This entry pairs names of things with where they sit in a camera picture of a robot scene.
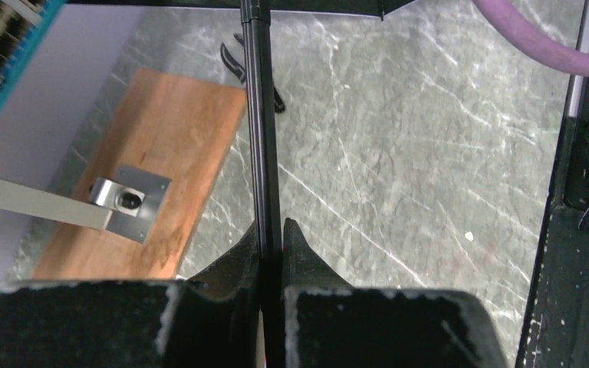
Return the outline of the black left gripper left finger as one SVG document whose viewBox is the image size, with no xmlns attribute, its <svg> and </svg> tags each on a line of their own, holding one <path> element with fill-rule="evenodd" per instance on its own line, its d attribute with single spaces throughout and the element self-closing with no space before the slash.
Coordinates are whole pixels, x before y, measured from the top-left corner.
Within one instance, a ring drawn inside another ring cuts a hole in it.
<svg viewBox="0 0 589 368">
<path fill-rule="evenodd" d="M 254 367 L 257 236 L 187 280 L 0 289 L 0 367 Z"/>
</svg>

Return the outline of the purple folding umbrella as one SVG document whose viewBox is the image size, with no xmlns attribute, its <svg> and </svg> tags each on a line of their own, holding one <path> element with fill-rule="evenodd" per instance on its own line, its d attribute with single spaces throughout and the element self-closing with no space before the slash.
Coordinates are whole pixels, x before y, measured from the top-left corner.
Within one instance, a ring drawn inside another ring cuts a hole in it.
<svg viewBox="0 0 589 368">
<path fill-rule="evenodd" d="M 283 229 L 278 194 L 275 107 L 267 1 L 240 3 L 244 37 L 248 124 L 252 154 L 253 196 L 258 254 L 258 333 L 264 337 L 264 359 L 270 367 L 285 365 L 283 294 Z"/>
</svg>

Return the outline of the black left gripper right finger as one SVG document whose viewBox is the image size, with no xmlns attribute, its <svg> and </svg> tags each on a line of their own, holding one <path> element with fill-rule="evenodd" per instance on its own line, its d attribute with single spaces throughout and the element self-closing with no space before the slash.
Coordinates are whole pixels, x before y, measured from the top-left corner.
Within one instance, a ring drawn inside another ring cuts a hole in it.
<svg viewBox="0 0 589 368">
<path fill-rule="evenodd" d="M 504 367 L 492 319 L 464 291 L 355 287 L 283 229 L 287 367 Z"/>
</svg>

